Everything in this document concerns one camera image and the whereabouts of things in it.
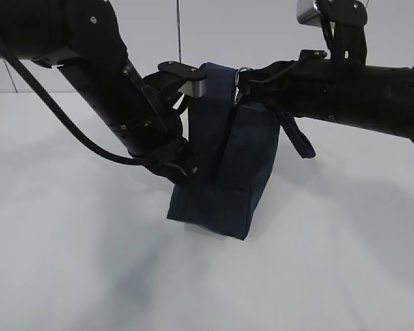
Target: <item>screw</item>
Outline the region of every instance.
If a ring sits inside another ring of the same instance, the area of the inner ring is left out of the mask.
[[[414,79],[411,79],[408,82],[406,82],[406,88],[408,88],[408,90],[414,93]]]
[[[326,57],[328,55],[327,52],[322,52],[320,50],[315,51],[314,54],[315,54],[316,57]]]
[[[131,66],[127,66],[123,69],[123,75],[127,76],[129,74],[129,72],[132,70]]]

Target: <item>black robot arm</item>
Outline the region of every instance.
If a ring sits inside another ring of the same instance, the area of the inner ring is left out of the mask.
[[[0,0],[2,57],[94,152],[112,161],[146,166],[175,182],[196,171],[193,154],[182,137],[182,109],[173,106],[182,94],[202,96],[206,74],[169,61],[142,79],[129,61],[109,1]],[[20,59],[57,67],[134,159],[110,156],[90,146]]]
[[[300,23],[320,26],[331,59],[303,50],[239,74],[239,91],[267,108],[406,137],[414,142],[414,68],[366,66],[364,5],[354,0],[299,0]]]

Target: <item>white table surface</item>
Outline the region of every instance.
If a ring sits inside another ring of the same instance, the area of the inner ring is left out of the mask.
[[[124,149],[77,94],[55,94]],[[414,330],[414,146],[301,120],[247,241],[166,219],[172,185],[0,94],[0,330]]]

